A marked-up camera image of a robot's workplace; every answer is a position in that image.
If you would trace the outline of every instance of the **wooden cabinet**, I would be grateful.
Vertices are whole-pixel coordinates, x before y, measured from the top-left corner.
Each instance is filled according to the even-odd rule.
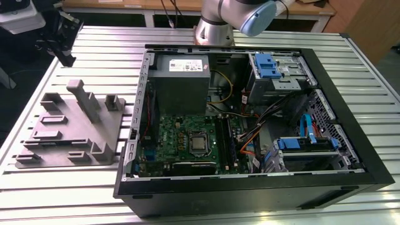
[[[324,32],[348,33],[372,63],[400,38],[398,0],[329,0],[336,9]]]

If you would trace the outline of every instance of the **slotted metal tabletop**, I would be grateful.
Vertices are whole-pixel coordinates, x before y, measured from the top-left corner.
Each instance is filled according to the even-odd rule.
[[[113,199],[117,161],[110,166],[17,169],[12,155],[42,108],[45,92],[72,98],[69,79],[81,79],[96,97],[118,94],[128,105],[120,139],[128,138],[144,44],[193,43],[192,29],[85,26],[80,31],[73,68],[54,60],[0,149],[0,222],[28,224],[113,224],[142,222],[254,224],[394,224],[400,219],[400,183],[350,197],[321,210],[224,214],[141,220],[120,199]],[[312,48],[353,112],[372,145],[400,182],[400,103],[352,40],[338,34],[264,32],[256,37],[234,33],[237,46]],[[117,152],[124,142],[118,142]]]

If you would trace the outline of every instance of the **open computer tower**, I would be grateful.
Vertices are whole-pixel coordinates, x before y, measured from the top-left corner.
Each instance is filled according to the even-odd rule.
[[[114,187],[140,217],[324,208],[393,183],[312,49],[145,48]]]

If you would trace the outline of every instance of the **motherboard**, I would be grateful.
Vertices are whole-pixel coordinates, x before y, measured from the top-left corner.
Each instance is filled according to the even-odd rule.
[[[157,147],[144,150],[141,176],[246,173],[246,159],[236,155],[241,131],[238,117],[161,116]]]

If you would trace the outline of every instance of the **cpu socket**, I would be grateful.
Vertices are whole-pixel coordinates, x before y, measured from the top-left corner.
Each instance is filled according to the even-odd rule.
[[[201,157],[209,152],[208,148],[208,137],[205,132],[192,132],[189,133],[189,153]]]

